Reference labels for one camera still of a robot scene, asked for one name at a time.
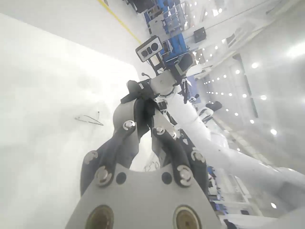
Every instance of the ceiling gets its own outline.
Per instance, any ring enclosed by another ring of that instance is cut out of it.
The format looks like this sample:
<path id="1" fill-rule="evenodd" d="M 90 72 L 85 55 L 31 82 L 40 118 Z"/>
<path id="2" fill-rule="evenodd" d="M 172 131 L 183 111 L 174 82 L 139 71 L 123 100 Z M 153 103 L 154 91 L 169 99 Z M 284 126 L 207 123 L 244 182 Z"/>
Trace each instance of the ceiling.
<path id="1" fill-rule="evenodd" d="M 301 173 L 305 173 L 304 21 L 302 1 L 240 48 L 240 55 L 226 59 L 199 80 L 207 92 L 213 92 L 203 97 L 223 104 L 217 117 L 276 166 Z"/>

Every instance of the wire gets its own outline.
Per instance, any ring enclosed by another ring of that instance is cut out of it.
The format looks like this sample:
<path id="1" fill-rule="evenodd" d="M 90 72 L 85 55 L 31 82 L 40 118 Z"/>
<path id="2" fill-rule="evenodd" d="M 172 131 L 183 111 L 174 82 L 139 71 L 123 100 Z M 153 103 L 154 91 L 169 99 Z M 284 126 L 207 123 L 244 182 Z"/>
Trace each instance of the wire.
<path id="1" fill-rule="evenodd" d="M 100 123 L 99 121 L 97 121 L 96 119 L 93 119 L 94 121 L 96 121 L 96 122 L 98 122 L 100 125 L 104 125 L 104 124 L 102 124 L 102 123 Z"/>

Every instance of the factory floor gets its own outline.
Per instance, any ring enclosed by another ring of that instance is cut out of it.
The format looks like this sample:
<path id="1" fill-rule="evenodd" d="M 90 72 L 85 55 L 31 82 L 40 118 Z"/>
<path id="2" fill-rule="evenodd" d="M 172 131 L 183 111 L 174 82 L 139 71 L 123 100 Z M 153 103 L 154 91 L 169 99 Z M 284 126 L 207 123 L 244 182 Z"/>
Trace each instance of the factory floor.
<path id="1" fill-rule="evenodd" d="M 0 25 L 1 227 L 64 228 L 126 82 L 154 74 L 135 53 L 147 26 L 122 0 L 0 0 Z"/>

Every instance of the gray metal plate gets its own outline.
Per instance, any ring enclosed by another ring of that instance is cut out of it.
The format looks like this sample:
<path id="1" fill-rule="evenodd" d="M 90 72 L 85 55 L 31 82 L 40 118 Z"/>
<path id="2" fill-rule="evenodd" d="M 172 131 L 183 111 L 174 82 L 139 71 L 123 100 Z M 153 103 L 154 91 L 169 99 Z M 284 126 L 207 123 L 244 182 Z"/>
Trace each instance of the gray metal plate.
<path id="1" fill-rule="evenodd" d="M 116 176 L 125 172 L 124 184 L 116 183 Z M 171 165 L 152 172 L 134 172 L 117 164 L 112 184 L 100 188 L 93 181 L 76 206 L 66 229 L 84 229 L 90 213 L 99 205 L 108 205 L 114 213 L 114 229 L 173 228 L 173 214 L 177 207 L 187 205 L 198 215 L 202 229 L 221 228 L 209 201 L 194 181 L 189 188 L 179 187 L 174 180 L 163 183 L 161 175 Z"/>

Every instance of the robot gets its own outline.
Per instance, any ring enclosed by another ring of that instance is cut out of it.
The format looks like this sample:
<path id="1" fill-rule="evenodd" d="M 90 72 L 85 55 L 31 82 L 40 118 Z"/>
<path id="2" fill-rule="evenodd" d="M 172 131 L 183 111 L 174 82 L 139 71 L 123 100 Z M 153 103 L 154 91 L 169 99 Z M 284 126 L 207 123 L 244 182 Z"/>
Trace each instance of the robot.
<path id="1" fill-rule="evenodd" d="M 154 36 L 136 52 L 145 62 L 161 49 L 159 38 Z M 178 58 L 169 68 L 163 67 L 162 73 L 160 65 L 150 64 L 156 77 L 127 83 L 129 94 L 121 99 L 113 115 L 112 138 L 85 156 L 81 199 L 66 229 L 221 228 L 207 199 L 206 161 L 271 194 L 280 193 L 283 200 L 285 194 L 289 197 L 286 190 L 291 186 L 305 190 L 304 175 L 271 168 L 223 146 L 225 141 L 219 136 L 213 139 L 186 98 L 183 81 L 192 64 L 187 56 Z M 159 101 L 166 101 L 176 126 L 161 113 Z M 146 132 L 151 133 L 160 169 L 131 171 L 139 141 Z"/>

